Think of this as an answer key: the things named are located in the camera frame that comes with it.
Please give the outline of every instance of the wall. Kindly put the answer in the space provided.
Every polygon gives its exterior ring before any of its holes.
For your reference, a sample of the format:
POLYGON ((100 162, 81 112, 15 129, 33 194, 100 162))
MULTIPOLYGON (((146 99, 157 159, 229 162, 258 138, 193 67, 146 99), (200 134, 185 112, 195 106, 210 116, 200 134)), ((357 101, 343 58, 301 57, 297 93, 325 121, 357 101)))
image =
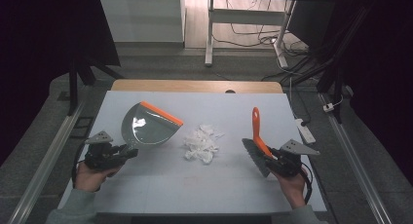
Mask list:
POLYGON ((183 42, 184 0, 100 0, 115 42, 183 42))

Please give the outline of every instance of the table surface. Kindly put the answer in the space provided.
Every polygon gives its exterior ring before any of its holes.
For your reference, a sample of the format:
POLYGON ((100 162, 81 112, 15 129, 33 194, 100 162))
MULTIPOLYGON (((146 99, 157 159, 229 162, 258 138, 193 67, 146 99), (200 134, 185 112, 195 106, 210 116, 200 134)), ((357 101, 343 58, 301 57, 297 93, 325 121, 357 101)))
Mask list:
MULTIPOLYGON (((137 158, 128 160, 116 176, 106 180, 96 194, 98 212, 214 215, 290 211, 277 179, 262 177, 241 142, 243 137, 251 138, 255 106, 260 109, 260 134, 267 144, 279 148, 290 138, 302 142, 278 83, 119 80, 112 90, 103 100, 91 135, 105 130, 113 137, 112 144, 125 143, 120 125, 126 112, 141 100, 182 119, 184 125, 165 144, 140 149, 137 158), (151 87, 157 91, 149 92, 151 87), (224 93, 228 88, 237 93, 224 93), (200 124, 224 133, 216 140, 220 149, 210 165, 183 157, 187 150, 183 139, 200 124)), ((302 161, 311 167, 308 157, 303 156, 302 161)), ((69 182, 59 206, 70 190, 69 182)), ((310 204, 316 211, 326 210, 316 180, 310 204)))

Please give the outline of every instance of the metal frame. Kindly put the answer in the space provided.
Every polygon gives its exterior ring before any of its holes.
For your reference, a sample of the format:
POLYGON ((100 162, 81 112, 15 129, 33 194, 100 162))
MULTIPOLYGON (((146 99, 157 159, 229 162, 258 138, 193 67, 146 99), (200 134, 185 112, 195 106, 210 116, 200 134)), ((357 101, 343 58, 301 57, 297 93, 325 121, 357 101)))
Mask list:
POLYGON ((83 84, 86 86, 92 86, 96 80, 91 66, 96 67, 114 79, 125 79, 124 76, 118 74, 92 57, 79 55, 74 56, 69 67, 70 109, 67 113, 68 116, 73 114, 78 105, 77 75, 79 74, 83 84))
POLYGON ((31 210, 39 198, 41 191, 43 190, 43 187, 46 184, 46 181, 48 180, 50 173, 52 172, 52 169, 55 166, 57 158, 60 155, 71 130, 76 124, 76 121, 86 104, 89 90, 90 87, 85 87, 83 89, 79 105, 73 111, 73 115, 67 116, 64 119, 55 139, 49 147, 48 152, 34 173, 33 178, 30 180, 30 183, 24 191, 24 194, 21 196, 8 224, 24 223, 27 220, 31 210))
MULTIPOLYGON (((326 99, 321 93, 319 94, 319 100, 323 105, 326 104, 327 102, 328 103, 330 102, 330 101, 326 101, 326 99)), ((343 148, 343 151, 347 157, 347 160, 349 161, 349 164, 353 169, 353 173, 355 174, 357 178, 358 184, 360 185, 360 188, 362 192, 364 193, 364 195, 366 196, 368 204, 370 205, 371 210, 374 216, 376 217, 377 223, 380 223, 380 224, 393 223, 388 214, 388 211, 386 210, 382 200, 380 199, 379 194, 377 193, 376 188, 371 182, 370 177, 368 176, 364 168, 364 165, 359 159, 357 151, 355 150, 353 143, 350 141, 345 128, 343 127, 341 123, 337 121, 336 118, 334 118, 333 115, 329 114, 328 119, 336 133, 336 136, 340 142, 340 145, 343 148)))
POLYGON ((277 58, 282 68, 288 67, 281 44, 283 35, 291 17, 295 1, 292 1, 286 12, 248 11, 233 9, 214 9, 213 0, 208 0, 208 29, 206 38, 206 66, 212 66, 212 29, 214 23, 237 23, 280 26, 280 34, 274 43, 277 58))

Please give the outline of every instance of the shredded paper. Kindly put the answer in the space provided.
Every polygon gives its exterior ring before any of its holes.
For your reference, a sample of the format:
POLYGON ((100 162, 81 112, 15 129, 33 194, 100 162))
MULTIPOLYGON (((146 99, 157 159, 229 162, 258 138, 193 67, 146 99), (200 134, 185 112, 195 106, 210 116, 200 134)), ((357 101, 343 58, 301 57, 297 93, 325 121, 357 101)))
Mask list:
POLYGON ((185 158, 187 160, 200 159, 205 164, 210 164, 213 155, 219 150, 215 141, 223 135, 223 133, 214 133, 212 125, 200 125, 197 130, 184 138, 184 144, 188 147, 185 158))

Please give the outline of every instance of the white cable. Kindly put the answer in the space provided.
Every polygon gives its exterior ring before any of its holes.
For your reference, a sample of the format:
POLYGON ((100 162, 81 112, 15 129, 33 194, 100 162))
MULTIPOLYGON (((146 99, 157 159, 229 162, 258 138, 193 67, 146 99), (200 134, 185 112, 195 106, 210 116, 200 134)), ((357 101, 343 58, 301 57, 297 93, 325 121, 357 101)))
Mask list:
POLYGON ((302 75, 302 74, 300 74, 300 73, 295 73, 295 72, 292 72, 292 71, 287 71, 287 70, 282 69, 282 65, 280 64, 279 60, 276 59, 276 61, 277 61, 277 65, 279 66, 279 69, 280 69, 281 71, 286 72, 286 73, 290 73, 290 74, 293 74, 293 75, 302 75))
POLYGON ((339 102, 333 104, 333 106, 336 106, 336 105, 340 104, 342 101, 343 101, 343 96, 341 95, 341 100, 339 102))
POLYGON ((292 108, 292 94, 291 94, 291 90, 292 90, 292 87, 291 87, 291 77, 289 77, 289 105, 291 105, 291 112, 292 112, 292 115, 294 115, 294 118, 296 119, 297 118, 297 116, 295 115, 295 112, 294 112, 294 109, 292 108))

